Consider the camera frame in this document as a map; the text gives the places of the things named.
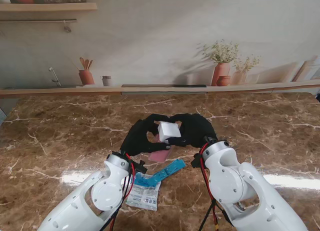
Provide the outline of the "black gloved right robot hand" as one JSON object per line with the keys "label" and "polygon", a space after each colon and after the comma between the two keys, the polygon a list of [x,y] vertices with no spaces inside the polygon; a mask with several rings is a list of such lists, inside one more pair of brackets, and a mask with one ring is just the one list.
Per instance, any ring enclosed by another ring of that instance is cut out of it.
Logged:
{"label": "black gloved right robot hand", "polygon": [[179,147],[191,145],[194,148],[201,148],[207,141],[217,142],[218,138],[212,124],[198,113],[181,113],[171,116],[174,122],[181,122],[181,137],[170,137],[168,143]]}

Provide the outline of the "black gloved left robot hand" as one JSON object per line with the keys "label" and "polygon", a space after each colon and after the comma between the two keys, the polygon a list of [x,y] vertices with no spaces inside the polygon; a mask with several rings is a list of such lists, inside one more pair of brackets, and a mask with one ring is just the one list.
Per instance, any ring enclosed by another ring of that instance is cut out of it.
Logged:
{"label": "black gloved left robot hand", "polygon": [[128,154],[129,156],[136,156],[140,153],[153,153],[162,150],[169,150],[171,146],[163,142],[150,142],[147,138],[147,132],[156,136],[158,131],[158,124],[156,122],[169,122],[173,120],[162,114],[151,114],[145,119],[139,119],[128,131],[121,147],[121,154]]}

